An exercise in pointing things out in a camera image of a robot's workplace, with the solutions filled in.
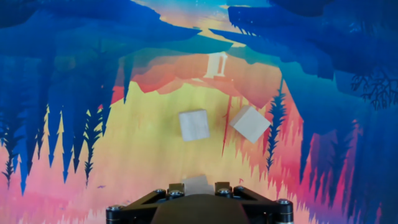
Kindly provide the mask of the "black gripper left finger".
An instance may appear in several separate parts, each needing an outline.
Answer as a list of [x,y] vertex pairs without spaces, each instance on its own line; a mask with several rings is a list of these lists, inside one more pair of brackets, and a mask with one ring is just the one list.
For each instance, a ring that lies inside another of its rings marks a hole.
[[162,202],[185,196],[185,184],[169,184],[167,190],[155,189],[129,205],[106,208],[106,224],[134,223],[139,218],[152,217]]

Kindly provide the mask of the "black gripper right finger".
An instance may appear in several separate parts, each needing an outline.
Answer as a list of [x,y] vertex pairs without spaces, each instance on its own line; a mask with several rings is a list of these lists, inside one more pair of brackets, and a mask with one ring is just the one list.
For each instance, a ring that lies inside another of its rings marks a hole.
[[229,182],[215,182],[215,195],[238,202],[250,221],[262,218],[258,223],[294,224],[294,205],[286,198],[271,200],[242,185],[232,187]]

